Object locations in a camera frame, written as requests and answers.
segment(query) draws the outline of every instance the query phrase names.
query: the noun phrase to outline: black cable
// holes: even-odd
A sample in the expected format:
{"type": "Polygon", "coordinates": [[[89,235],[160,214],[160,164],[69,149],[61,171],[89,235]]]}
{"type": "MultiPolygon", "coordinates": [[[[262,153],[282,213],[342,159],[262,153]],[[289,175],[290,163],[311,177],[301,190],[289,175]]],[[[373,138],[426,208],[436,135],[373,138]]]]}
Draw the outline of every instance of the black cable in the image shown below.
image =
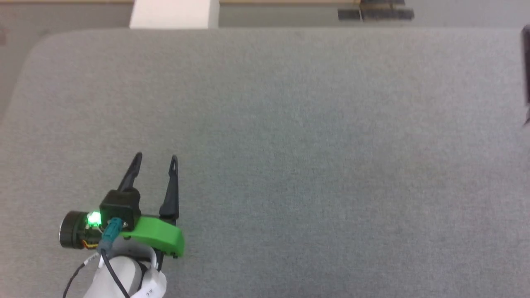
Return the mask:
{"type": "Polygon", "coordinates": [[[70,280],[68,281],[68,284],[66,285],[66,289],[65,289],[65,291],[63,293],[63,298],[66,298],[66,293],[68,293],[68,289],[70,288],[70,285],[72,284],[72,281],[74,280],[74,278],[79,273],[79,270],[81,270],[83,267],[85,267],[85,263],[81,263],[81,265],[75,270],[75,272],[72,275],[72,277],[70,277],[70,280]]]}
{"type": "Polygon", "coordinates": [[[116,284],[118,285],[118,288],[120,288],[120,290],[123,293],[123,295],[125,296],[125,298],[131,298],[129,296],[129,293],[127,293],[127,291],[125,290],[125,288],[121,284],[121,281],[118,278],[118,276],[116,275],[116,273],[114,272],[114,269],[112,269],[112,266],[110,265],[110,262],[109,262],[109,257],[107,256],[107,252],[104,249],[101,250],[101,257],[103,258],[103,261],[105,262],[105,266],[109,270],[110,276],[112,276],[112,279],[114,279],[114,282],[116,282],[116,284]]]}

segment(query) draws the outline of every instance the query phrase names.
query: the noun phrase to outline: gray tablecloth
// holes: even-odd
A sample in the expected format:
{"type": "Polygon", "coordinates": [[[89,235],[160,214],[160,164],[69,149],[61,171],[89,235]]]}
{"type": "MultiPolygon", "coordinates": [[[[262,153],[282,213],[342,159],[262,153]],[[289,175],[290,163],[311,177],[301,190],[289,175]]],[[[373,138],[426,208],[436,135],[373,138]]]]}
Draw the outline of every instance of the gray tablecloth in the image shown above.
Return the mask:
{"type": "Polygon", "coordinates": [[[0,296],[61,295],[59,223],[143,151],[147,214],[180,161],[167,297],[529,297],[525,116],[518,30],[51,37],[0,126],[0,296]]]}

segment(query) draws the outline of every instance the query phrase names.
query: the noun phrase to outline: cable connector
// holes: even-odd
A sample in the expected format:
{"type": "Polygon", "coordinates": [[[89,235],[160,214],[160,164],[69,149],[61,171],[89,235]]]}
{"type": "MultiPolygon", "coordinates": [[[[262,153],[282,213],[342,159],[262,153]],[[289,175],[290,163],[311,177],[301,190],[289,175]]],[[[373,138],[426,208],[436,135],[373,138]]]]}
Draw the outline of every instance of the cable connector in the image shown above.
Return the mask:
{"type": "Polygon", "coordinates": [[[121,229],[123,228],[122,225],[122,220],[119,217],[113,217],[110,220],[110,223],[105,228],[103,235],[101,235],[101,240],[97,248],[99,253],[101,253],[101,250],[110,251],[112,249],[114,240],[118,237],[121,229]]]}

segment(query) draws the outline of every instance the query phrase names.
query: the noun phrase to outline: cable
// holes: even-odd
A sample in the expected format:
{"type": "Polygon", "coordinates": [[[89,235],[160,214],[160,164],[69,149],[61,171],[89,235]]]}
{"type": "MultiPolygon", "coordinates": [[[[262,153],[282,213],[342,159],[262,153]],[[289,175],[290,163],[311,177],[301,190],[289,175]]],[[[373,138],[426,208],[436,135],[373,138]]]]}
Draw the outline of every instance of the cable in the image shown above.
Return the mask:
{"type": "Polygon", "coordinates": [[[83,269],[83,267],[85,267],[86,264],[88,264],[90,261],[92,261],[93,259],[97,258],[98,256],[99,256],[99,253],[95,253],[95,254],[91,255],[88,259],[86,259],[81,265],[79,265],[79,267],[75,270],[75,272],[72,275],[72,277],[70,277],[70,280],[68,281],[68,284],[66,285],[66,289],[63,292],[63,298],[66,298],[66,293],[68,293],[68,289],[70,288],[74,278],[79,273],[79,270],[83,269]]]}
{"type": "Polygon", "coordinates": [[[114,282],[116,282],[116,284],[118,285],[118,288],[120,288],[120,290],[123,293],[123,295],[125,296],[125,298],[131,298],[129,296],[129,293],[127,293],[127,291],[125,290],[125,288],[121,284],[121,281],[118,278],[118,276],[116,275],[116,273],[114,272],[114,269],[112,269],[112,266],[110,265],[110,262],[109,262],[109,257],[107,256],[107,252],[104,249],[101,250],[101,257],[103,258],[103,261],[105,262],[105,266],[109,270],[110,276],[112,276],[112,279],[114,279],[114,282]]]}

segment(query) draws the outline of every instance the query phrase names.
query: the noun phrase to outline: gray floor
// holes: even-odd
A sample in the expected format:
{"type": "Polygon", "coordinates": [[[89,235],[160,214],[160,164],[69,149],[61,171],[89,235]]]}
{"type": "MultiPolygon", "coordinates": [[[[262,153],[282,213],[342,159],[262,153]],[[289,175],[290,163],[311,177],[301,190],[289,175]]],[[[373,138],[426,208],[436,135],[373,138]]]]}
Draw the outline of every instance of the gray floor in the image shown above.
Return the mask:
{"type": "MultiPolygon", "coordinates": [[[[326,6],[224,6],[221,27],[426,26],[516,27],[530,23],[529,0],[407,0],[412,22],[339,22],[326,6]]],[[[0,5],[0,119],[30,49],[47,35],[89,28],[126,27],[131,5],[0,5]]]]}

